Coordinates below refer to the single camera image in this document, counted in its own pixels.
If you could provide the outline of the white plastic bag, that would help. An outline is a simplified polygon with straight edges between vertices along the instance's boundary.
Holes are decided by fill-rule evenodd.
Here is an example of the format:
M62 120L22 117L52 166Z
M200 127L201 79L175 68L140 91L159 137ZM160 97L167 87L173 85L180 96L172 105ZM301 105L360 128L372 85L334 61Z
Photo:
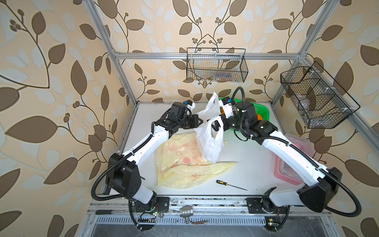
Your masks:
M220 114L219 98L214 92L205 109L197 113L203 124L194 129L202 157L213 164L224 146L224 122Z

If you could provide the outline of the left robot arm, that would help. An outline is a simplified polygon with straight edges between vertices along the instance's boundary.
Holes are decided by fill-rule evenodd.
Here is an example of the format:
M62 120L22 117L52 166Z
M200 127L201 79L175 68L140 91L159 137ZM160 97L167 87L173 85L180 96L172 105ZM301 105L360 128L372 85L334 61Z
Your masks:
M107 201L115 198L128 200L129 215L134 225L140 231L145 229L136 221L132 214L132 204L140 204L144 212L151 213L159 209L157 194L142 185L139 165L179 129L194 129L203 124L197 114L185 115L181 118L167 113L151 124L150 133L129 151L119 155L114 153L108 161L108 168L96 179L91 188L91 197L96 201ZM101 197L96 194L100 182L105 179L106 184L117 192L116 195Z

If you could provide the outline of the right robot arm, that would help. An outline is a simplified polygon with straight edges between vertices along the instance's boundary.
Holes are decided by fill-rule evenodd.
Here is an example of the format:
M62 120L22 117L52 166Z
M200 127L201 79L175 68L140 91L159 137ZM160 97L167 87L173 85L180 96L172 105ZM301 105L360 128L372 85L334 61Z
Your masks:
M356 195L341 182L342 173L337 168L327 168L320 164L299 147L288 140L278 128L268 120L258 118L255 106L246 102L242 87L238 87L234 94L242 95L242 101L224 97L218 99L221 115L213 126L216 131L232 129L240 132L243 141L256 141L258 144L272 151L288 164L302 179L303 184L292 189L268 189L261 199L262 210L273 213L275 209L286 206L305 206L314 212L328 210L344 217L357 217L362 211L361 203ZM328 206L328 203L337 194L344 190L352 199L355 210L343 212Z

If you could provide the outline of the green plastic basket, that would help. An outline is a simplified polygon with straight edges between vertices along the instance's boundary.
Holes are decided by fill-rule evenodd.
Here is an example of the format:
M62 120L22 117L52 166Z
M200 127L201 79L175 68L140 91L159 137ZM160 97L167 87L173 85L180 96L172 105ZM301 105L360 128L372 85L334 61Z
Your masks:
M223 106L222 100L223 99L225 99L225 97L219 99L221 114L225 114L224 109L222 108L222 106ZM235 103L240 103L240 102L242 102L242 100L235 99ZM262 104L253 103L253 100L250 99L250 98L246 99L246 103L254 105L256 113L258 115L258 120L269 120L270 112L269 112L269 109L266 106L264 106Z

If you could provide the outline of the yellow plastic bag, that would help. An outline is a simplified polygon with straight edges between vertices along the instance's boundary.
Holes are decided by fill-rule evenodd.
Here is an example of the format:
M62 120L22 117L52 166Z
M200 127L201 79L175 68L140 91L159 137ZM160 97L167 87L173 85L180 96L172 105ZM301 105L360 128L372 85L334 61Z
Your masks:
M196 133L175 134L156 150L157 185L183 190L199 186L228 172L237 162L204 159L197 145Z

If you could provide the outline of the pink plastic box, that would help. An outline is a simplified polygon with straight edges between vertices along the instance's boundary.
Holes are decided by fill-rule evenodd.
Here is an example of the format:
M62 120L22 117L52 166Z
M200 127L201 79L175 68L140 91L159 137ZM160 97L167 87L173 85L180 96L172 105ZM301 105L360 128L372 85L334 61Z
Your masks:
M315 149L309 140L290 133L286 133L285 137L310 157L315 155ZM303 183L302 178L279 156L276 156L275 159L274 176L295 186Z

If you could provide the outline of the yellow black screwdriver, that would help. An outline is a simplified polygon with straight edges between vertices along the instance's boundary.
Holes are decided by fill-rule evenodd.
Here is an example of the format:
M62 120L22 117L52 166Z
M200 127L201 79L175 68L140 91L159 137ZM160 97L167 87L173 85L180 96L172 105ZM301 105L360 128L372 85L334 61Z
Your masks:
M220 184L220 185L230 186L230 187L234 187L234 188L237 188L237 189L241 189L241 190L247 191L247 189L245 189L245 188L241 188L241 187L238 187L238 186L235 186L235 185L231 185L230 183L227 183L227 182L224 182L224 181L221 181L221 180L216 180L216 183Z

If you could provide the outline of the metal cylinder fitting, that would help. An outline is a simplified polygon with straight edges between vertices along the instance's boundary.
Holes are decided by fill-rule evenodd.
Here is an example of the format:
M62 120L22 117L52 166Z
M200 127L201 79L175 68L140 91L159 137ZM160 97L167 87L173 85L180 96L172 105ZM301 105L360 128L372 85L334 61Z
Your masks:
M193 216L193 207L188 206L188 205L183 206L182 208L180 208L179 214L180 214L180 217L182 217L184 219L188 219L191 216Z

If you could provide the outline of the black handled tool on rail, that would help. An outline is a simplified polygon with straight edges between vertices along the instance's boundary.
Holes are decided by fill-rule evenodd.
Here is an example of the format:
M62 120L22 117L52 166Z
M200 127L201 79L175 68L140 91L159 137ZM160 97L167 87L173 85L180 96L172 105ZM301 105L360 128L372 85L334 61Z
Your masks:
M96 215L111 215L111 214L118 214L118 213L125 213L125 210L97 210L95 211Z

